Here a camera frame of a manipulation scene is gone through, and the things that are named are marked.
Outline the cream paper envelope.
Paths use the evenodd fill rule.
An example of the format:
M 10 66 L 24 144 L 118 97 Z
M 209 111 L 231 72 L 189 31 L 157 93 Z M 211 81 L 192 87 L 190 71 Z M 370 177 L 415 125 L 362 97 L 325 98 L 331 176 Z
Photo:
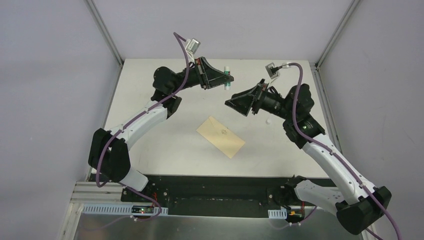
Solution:
M 246 143 L 213 116 L 209 116 L 196 131 L 230 159 Z

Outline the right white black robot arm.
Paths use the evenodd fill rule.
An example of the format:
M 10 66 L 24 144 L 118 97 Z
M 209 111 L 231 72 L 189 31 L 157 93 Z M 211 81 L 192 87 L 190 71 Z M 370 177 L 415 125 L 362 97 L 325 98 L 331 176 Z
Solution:
M 289 140 L 313 158 L 337 187 L 332 191 L 295 176 L 284 185 L 284 200 L 290 205 L 300 201 L 314 204 L 336 216 L 349 233 L 358 235 L 384 215 L 392 194 L 387 187 L 378 187 L 360 174 L 337 150 L 312 117 L 314 104 L 306 83 L 293 86 L 281 96 L 274 87 L 259 82 L 225 101 L 226 106 L 244 116 L 263 110 L 283 119 Z

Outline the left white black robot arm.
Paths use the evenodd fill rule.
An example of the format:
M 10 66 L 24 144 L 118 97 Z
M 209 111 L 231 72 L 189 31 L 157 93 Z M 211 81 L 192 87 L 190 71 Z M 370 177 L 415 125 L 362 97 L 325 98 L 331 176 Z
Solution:
M 224 86 L 228 90 L 233 81 L 228 66 L 218 70 L 203 56 L 189 62 L 181 72 L 174 72 L 166 66 L 157 68 L 153 73 L 154 93 L 150 101 L 125 123 L 110 130 L 99 128 L 94 132 L 88 165 L 109 181 L 132 188 L 134 197 L 140 202 L 149 201 L 153 189 L 147 185 L 148 178 L 131 166 L 131 147 L 177 111 L 182 101 L 176 96 L 178 91 L 194 86 L 204 90 Z

